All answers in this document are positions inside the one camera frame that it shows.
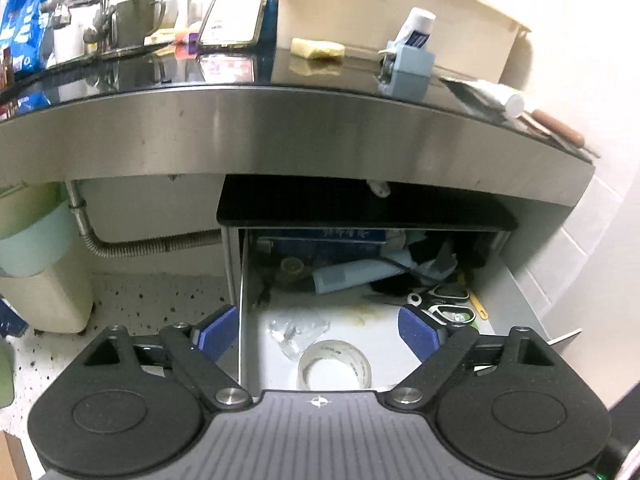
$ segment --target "cardboard box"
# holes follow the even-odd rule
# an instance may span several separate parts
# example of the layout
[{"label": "cardboard box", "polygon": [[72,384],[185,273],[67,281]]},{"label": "cardboard box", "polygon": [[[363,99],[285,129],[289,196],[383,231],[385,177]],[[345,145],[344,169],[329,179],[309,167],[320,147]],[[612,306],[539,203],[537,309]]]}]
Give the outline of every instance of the cardboard box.
[{"label": "cardboard box", "polygon": [[5,431],[0,431],[0,480],[31,480],[20,439]]}]

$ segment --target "metal faucet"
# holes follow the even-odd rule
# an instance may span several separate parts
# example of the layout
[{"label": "metal faucet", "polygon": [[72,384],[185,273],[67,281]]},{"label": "metal faucet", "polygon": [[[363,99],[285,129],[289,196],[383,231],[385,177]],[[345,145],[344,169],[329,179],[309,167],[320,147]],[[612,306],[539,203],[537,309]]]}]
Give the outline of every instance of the metal faucet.
[{"label": "metal faucet", "polygon": [[100,53],[111,50],[111,15],[113,8],[109,5],[110,0],[47,0],[40,4],[41,12],[48,12],[49,27],[63,28],[71,24],[70,9],[76,7],[100,6],[100,11],[94,19],[93,25],[89,26],[82,34],[85,43],[96,43]]}]

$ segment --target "metal pipe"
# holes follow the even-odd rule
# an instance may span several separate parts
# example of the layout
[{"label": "metal pipe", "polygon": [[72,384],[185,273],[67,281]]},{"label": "metal pipe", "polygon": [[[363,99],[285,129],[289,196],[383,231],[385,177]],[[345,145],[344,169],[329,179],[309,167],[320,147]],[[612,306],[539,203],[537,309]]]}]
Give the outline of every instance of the metal pipe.
[{"label": "metal pipe", "polygon": [[222,243],[220,229],[130,242],[105,242],[98,238],[91,226],[91,222],[89,222],[89,217],[86,213],[86,202],[80,193],[78,183],[75,180],[69,180],[65,182],[65,185],[69,195],[69,209],[76,217],[80,237],[87,249],[97,256],[103,258],[130,258]]}]

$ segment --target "ridged gray panel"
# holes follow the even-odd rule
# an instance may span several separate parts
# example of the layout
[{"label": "ridged gray panel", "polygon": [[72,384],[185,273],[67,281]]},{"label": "ridged gray panel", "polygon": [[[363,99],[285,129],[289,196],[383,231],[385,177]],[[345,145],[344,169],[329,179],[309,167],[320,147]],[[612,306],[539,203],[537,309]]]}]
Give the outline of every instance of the ridged gray panel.
[{"label": "ridged gray panel", "polygon": [[[487,480],[451,456],[419,415],[382,407],[372,392],[267,392],[225,413],[176,462],[141,480]],[[46,480],[65,480],[50,473]],[[580,480],[590,478],[580,476]]]}]

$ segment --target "green object on floor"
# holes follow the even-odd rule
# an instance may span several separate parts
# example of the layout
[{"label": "green object on floor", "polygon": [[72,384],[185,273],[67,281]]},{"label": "green object on floor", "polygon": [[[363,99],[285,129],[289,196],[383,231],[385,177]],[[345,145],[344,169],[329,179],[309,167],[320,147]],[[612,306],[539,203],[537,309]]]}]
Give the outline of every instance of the green object on floor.
[{"label": "green object on floor", "polygon": [[14,371],[11,370],[9,349],[0,342],[0,408],[14,402]]}]

